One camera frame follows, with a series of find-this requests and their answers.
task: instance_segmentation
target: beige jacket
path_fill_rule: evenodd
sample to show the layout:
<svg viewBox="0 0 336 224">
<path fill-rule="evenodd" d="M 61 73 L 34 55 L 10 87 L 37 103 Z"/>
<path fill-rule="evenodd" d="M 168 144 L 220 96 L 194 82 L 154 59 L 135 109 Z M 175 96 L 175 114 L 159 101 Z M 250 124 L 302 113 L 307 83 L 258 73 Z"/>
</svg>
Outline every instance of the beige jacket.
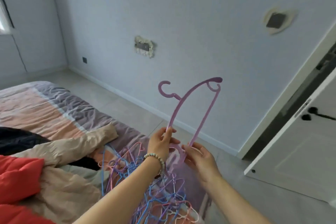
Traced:
<svg viewBox="0 0 336 224">
<path fill-rule="evenodd" d="M 40 177 L 40 193 L 20 204 L 56 224 L 73 223 L 98 202 L 101 191 L 86 179 L 57 167 L 79 160 L 117 137 L 114 126 L 108 124 L 80 138 L 36 145 L 13 155 L 19 158 L 44 158 L 45 161 Z"/>
</svg>

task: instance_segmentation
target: hand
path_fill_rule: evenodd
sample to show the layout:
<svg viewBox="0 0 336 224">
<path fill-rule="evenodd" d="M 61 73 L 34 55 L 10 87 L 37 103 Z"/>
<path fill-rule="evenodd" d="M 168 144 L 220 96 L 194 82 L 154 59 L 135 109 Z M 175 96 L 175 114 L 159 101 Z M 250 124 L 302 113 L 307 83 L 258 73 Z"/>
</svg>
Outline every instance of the hand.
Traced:
<svg viewBox="0 0 336 224">
<path fill-rule="evenodd" d="M 210 182 L 221 177 L 215 158 L 203 145 L 196 142 L 192 147 L 182 145 L 182 149 L 187 153 L 184 162 L 196 172 L 199 182 L 208 190 Z"/>
<path fill-rule="evenodd" d="M 147 153 L 157 154 L 164 162 L 166 162 L 169 156 L 169 144 L 179 144 L 180 141 L 174 137 L 171 137 L 172 133 L 176 132 L 176 129 L 169 127 L 166 132 L 165 127 L 160 128 L 149 140 Z"/>
</svg>

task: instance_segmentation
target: purple hanger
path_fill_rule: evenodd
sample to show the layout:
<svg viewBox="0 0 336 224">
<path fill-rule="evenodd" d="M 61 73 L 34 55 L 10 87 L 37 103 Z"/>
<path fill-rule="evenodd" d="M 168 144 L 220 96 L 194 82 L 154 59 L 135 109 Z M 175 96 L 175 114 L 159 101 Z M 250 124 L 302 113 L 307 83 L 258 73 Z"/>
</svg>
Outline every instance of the purple hanger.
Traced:
<svg viewBox="0 0 336 224">
<path fill-rule="evenodd" d="M 166 98 L 176 98 L 177 100 L 179 100 L 179 103 L 177 104 L 177 106 L 176 106 L 176 108 L 175 108 L 175 110 L 174 110 L 174 112 L 173 112 L 173 115 L 172 115 L 171 118 L 170 118 L 170 121 L 169 121 L 169 123 L 168 123 L 167 129 L 173 125 L 174 120 L 175 120 L 175 117 L 176 117 L 176 115 L 177 115 L 177 112 L 179 111 L 179 109 L 181 108 L 182 104 L 183 104 L 184 101 L 187 99 L 187 97 L 188 97 L 188 96 L 189 96 L 195 89 L 197 89 L 199 86 L 201 86 L 201 85 L 203 85 L 203 84 L 206 83 L 206 85 L 208 86 L 208 88 L 209 88 L 211 91 L 216 92 L 216 94 L 215 94 L 215 97 L 213 98 L 213 100 L 212 100 L 212 102 L 211 102 L 211 104 L 210 104 L 210 106 L 209 106 L 207 112 L 205 113 L 205 115 L 204 115 L 204 117 L 203 117 L 203 119 L 202 119 L 202 121 L 201 121 L 201 124 L 198 126 L 198 128 L 197 128 L 197 130 L 196 130 L 196 133 L 194 134 L 194 136 L 192 137 L 191 141 L 190 141 L 189 144 L 188 144 L 188 145 L 192 145 L 193 142 L 196 140 L 196 138 L 197 138 L 197 136 L 198 136 L 198 134 L 199 134 L 201 128 L 203 127 L 203 124 L 204 124 L 206 118 L 208 117 L 208 114 L 209 114 L 209 112 L 210 112 L 210 110 L 211 110 L 213 104 L 215 103 L 218 94 L 219 94 L 220 91 L 221 91 L 221 86 L 219 85 L 219 83 L 221 83 L 222 81 L 223 81 L 223 79 L 222 79 L 221 77 L 214 77 L 214 78 L 207 79 L 207 80 L 205 80 L 205 81 L 203 81 L 203 82 L 200 82 L 199 84 L 195 85 L 195 86 L 192 87 L 190 90 L 188 90 L 188 92 L 187 92 L 182 98 L 181 98 L 178 94 L 176 94 L 176 93 L 172 93 L 172 94 L 166 94 L 166 93 L 164 93 L 163 90 L 162 90 L 162 85 L 163 85 L 163 84 L 170 84 L 170 82 L 169 82 L 169 81 L 162 81 L 162 82 L 160 82 L 158 88 L 159 88 L 159 92 L 160 92 L 161 95 L 163 95 L 163 96 L 166 97 Z M 217 88 L 217 89 L 213 89 L 213 88 L 210 86 L 210 84 L 209 84 L 210 82 L 216 82 L 218 88 Z M 185 154 L 185 152 L 182 150 L 182 148 L 181 148 L 179 145 L 176 145 L 176 144 L 170 144 L 169 146 L 170 146 L 170 148 L 175 148 L 175 149 L 177 149 L 178 152 L 179 152 L 179 154 L 180 154 L 180 159 L 179 159 L 178 163 L 176 163 L 176 164 L 172 167 L 172 169 L 174 169 L 175 167 L 180 166 L 180 164 L 182 164 L 182 163 L 184 162 L 184 159 L 186 158 L 186 154 Z"/>
</svg>

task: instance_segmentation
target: person's right hand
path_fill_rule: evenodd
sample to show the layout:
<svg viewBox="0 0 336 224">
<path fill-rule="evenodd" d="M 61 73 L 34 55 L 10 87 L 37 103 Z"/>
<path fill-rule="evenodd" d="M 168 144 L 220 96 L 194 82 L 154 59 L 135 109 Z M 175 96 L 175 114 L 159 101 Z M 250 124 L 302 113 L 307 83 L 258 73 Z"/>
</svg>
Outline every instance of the person's right hand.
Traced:
<svg viewBox="0 0 336 224">
<path fill-rule="evenodd" d="M 182 145 L 182 149 L 187 153 L 184 162 L 196 172 L 200 183 L 208 190 L 211 181 L 221 177 L 214 156 L 203 145 L 196 142 L 192 147 Z"/>
</svg>

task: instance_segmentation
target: bed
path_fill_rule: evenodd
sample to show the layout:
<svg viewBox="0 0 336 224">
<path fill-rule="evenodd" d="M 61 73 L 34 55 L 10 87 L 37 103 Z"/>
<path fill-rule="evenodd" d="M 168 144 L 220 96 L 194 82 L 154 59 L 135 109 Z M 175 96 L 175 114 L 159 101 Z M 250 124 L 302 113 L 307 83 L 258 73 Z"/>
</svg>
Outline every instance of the bed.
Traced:
<svg viewBox="0 0 336 224">
<path fill-rule="evenodd" d="M 112 123 L 119 137 L 110 143 L 116 151 L 141 142 L 145 148 L 148 137 L 112 117 L 99 112 L 70 91 L 51 82 L 30 82 L 0 90 L 0 126 L 19 128 L 37 133 L 49 140 L 77 138 Z M 177 160 L 177 152 L 170 155 L 167 166 Z M 102 149 L 90 157 L 102 160 Z M 185 180 L 187 200 L 201 217 L 205 217 L 208 198 L 194 173 L 185 165 L 176 170 Z"/>
</svg>

